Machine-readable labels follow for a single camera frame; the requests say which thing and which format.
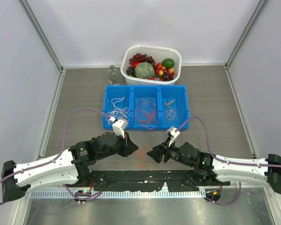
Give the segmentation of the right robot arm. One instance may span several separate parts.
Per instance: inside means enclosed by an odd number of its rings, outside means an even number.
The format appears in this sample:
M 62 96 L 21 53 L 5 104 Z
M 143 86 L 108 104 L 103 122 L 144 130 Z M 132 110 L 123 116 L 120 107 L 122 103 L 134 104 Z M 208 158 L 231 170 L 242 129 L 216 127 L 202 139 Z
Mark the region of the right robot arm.
M 267 158 L 239 159 L 201 152 L 186 142 L 181 147 L 164 142 L 147 153 L 157 163 L 172 159 L 191 167 L 202 175 L 204 183 L 244 182 L 263 186 L 281 195 L 281 156 L 269 154 Z

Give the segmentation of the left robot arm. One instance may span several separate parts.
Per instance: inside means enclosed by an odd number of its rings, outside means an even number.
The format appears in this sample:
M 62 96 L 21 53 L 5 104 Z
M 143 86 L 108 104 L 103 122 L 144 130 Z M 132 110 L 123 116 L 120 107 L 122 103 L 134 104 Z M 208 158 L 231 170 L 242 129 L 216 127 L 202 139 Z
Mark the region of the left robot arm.
M 4 163 L 1 178 L 2 201 L 18 200 L 27 192 L 54 185 L 85 187 L 90 183 L 89 166 L 98 160 L 118 154 L 127 157 L 138 150 L 127 132 L 117 136 L 111 132 L 79 142 L 61 155 L 38 161 L 16 164 L 13 160 Z

